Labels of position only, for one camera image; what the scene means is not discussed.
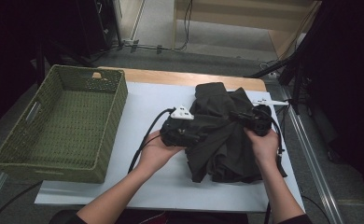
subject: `floor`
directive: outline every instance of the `floor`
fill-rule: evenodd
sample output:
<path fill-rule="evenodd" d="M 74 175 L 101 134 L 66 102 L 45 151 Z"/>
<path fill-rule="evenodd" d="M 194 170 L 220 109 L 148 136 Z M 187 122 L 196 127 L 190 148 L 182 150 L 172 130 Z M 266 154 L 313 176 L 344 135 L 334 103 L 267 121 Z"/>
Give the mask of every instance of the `floor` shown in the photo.
<path fill-rule="evenodd" d="M 139 40 L 140 45 L 171 47 L 172 8 L 172 1 L 146 0 L 135 40 Z M 188 48 L 183 52 L 115 49 L 102 55 L 94 64 L 241 77 L 258 72 L 266 66 L 266 62 L 277 58 L 265 30 L 191 22 L 189 33 Z M 183 22 L 179 21 L 176 45 L 182 45 L 185 37 Z M 283 88 L 277 84 L 276 79 L 267 76 L 262 79 L 274 100 L 286 99 Z M 291 84 L 285 89 L 290 91 L 292 87 Z M 32 87 L 0 121 L 0 145 L 34 94 L 35 87 Z M 364 184 L 360 174 L 348 164 L 335 164 L 328 160 L 327 146 L 309 117 L 305 104 L 300 105 L 300 112 L 299 119 L 309 136 L 315 159 L 343 218 L 343 222 L 334 223 L 364 223 Z M 281 113 L 278 119 L 281 121 L 283 118 Z M 290 113 L 285 114 L 285 141 L 301 195 L 307 196 L 326 210 L 293 119 Z M 34 183 L 7 178 L 0 190 L 0 207 L 32 184 Z M 34 205 L 33 199 L 37 191 L 38 188 L 33 189 L 14 202 L 0 216 L 0 223 L 48 223 L 57 211 L 70 208 Z M 327 223 L 324 214 L 310 200 L 303 199 L 307 214 L 314 223 Z M 263 214 L 249 214 L 250 223 L 262 223 L 263 219 Z"/>

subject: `white device part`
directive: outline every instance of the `white device part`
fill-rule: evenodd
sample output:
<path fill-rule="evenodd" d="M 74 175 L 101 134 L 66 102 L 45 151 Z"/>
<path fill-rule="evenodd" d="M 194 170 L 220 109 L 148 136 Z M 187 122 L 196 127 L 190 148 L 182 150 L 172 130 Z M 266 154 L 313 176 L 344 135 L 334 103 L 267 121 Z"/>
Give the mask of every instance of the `white device part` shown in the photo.
<path fill-rule="evenodd" d="M 252 104 L 256 105 L 289 105 L 288 102 L 281 102 L 281 101 L 272 101 L 272 100 L 253 100 Z"/>
<path fill-rule="evenodd" d="M 173 119 L 194 119 L 194 116 L 190 114 L 188 109 L 186 109 L 184 106 L 180 105 L 171 114 L 171 118 L 173 118 Z"/>

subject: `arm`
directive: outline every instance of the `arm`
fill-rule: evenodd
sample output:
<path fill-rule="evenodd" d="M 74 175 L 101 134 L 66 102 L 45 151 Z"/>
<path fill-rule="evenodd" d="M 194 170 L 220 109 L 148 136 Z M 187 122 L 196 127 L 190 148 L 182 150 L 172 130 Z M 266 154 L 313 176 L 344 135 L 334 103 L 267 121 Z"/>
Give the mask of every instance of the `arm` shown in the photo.
<path fill-rule="evenodd" d="M 151 133 L 147 139 L 159 134 L 159 131 Z M 129 174 L 80 209 L 77 215 L 89 224 L 115 223 L 141 186 L 181 149 L 182 147 L 167 147 L 156 137 L 144 147 L 137 166 Z"/>
<path fill-rule="evenodd" d="M 272 207 L 274 223 L 304 215 L 301 207 L 292 196 L 284 178 L 278 171 L 275 158 L 278 148 L 278 135 L 273 130 L 261 137 L 245 129 L 253 143 L 256 163 L 260 169 L 264 186 Z"/>

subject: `black cloth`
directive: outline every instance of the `black cloth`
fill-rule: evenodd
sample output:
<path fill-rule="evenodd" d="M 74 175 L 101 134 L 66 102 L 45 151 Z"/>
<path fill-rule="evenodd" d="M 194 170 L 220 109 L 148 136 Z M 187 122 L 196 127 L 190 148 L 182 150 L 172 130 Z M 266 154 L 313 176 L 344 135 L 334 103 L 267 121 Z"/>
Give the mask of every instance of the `black cloth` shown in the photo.
<path fill-rule="evenodd" d="M 151 217 L 157 216 L 161 212 L 157 211 L 151 214 Z M 128 215 L 130 219 L 122 218 L 115 224 L 136 224 L 140 223 L 143 220 L 150 218 L 147 214 L 144 217 Z M 212 224 L 232 224 L 232 223 L 248 223 L 248 219 L 246 214 L 226 214 L 226 213 L 183 213 L 183 212 L 172 212 L 167 219 L 167 224 L 204 224 L 204 223 L 212 223 Z M 293 217 L 291 219 L 280 222 L 279 224 L 312 224 L 313 222 L 308 218 L 307 215 L 302 215 L 298 217 Z M 74 214 L 68 221 L 66 222 L 53 222 L 50 224 L 87 224 L 80 217 Z"/>
<path fill-rule="evenodd" d="M 201 182 L 205 175 L 214 182 L 251 183 L 261 180 L 255 163 L 252 142 L 244 127 L 230 119 L 231 111 L 246 113 L 253 107 L 243 88 L 227 92 L 223 83 L 206 83 L 196 87 L 196 100 L 190 113 L 194 120 L 189 131 L 208 136 L 194 147 L 185 150 L 193 182 Z M 277 162 L 282 176 L 287 176 Z"/>

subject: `basket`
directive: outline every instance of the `basket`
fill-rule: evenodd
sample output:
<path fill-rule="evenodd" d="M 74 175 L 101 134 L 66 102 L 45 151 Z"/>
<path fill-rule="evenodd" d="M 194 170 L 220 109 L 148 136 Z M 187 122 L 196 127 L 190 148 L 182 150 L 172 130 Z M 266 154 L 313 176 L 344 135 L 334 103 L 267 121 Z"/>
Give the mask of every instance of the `basket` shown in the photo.
<path fill-rule="evenodd" d="M 52 66 L 1 146 L 0 170 L 103 183 L 127 94 L 122 70 Z"/>

